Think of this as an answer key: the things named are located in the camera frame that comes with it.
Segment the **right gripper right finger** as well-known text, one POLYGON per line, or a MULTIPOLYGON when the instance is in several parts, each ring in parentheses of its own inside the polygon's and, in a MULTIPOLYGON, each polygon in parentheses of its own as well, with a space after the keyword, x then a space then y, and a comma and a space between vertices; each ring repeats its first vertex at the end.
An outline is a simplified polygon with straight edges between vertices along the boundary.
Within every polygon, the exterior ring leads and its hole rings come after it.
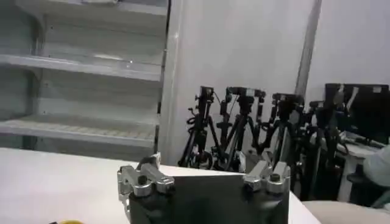
POLYGON ((290 190, 291 169, 286 162, 279 161, 272 166, 265 160, 259 160, 254 168, 243 176, 243 183, 252 192, 265 190, 271 194, 284 194, 290 190))

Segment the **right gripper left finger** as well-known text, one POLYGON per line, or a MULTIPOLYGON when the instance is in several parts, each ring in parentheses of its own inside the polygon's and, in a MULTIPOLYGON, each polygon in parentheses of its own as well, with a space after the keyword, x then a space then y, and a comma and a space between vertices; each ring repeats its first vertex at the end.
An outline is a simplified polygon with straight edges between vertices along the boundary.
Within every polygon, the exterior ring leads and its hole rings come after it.
POLYGON ((154 192, 171 195, 175 189, 175 179, 160 171, 161 153, 154 153, 141 159, 136 167, 121 166, 117 171, 118 198, 126 201, 130 195, 144 198, 154 192))

